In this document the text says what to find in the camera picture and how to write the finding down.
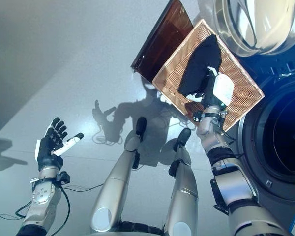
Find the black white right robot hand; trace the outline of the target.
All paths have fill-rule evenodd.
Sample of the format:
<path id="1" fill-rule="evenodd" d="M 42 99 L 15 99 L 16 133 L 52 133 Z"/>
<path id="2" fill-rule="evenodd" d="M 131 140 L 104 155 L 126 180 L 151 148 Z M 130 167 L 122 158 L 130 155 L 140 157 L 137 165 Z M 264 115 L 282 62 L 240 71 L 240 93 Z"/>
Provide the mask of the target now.
<path id="1" fill-rule="evenodd" d="M 231 78 L 215 68 L 208 66 L 207 74 L 202 80 L 200 88 L 187 95 L 187 99 L 201 103 L 204 108 L 218 106 L 220 110 L 229 106 L 234 92 L 234 82 Z"/>

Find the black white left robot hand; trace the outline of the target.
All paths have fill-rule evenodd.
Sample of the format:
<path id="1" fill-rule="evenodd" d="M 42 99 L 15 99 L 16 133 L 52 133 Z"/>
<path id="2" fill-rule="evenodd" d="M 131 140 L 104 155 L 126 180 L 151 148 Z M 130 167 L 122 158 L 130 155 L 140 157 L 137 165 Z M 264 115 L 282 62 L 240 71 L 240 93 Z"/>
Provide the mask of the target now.
<path id="1" fill-rule="evenodd" d="M 60 170 L 63 166 L 62 154 L 76 145 L 83 137 L 83 133 L 66 139 L 67 127 L 59 117 L 52 120 L 44 136 L 36 141 L 34 158 L 41 171 L 45 167 L 55 167 Z"/>

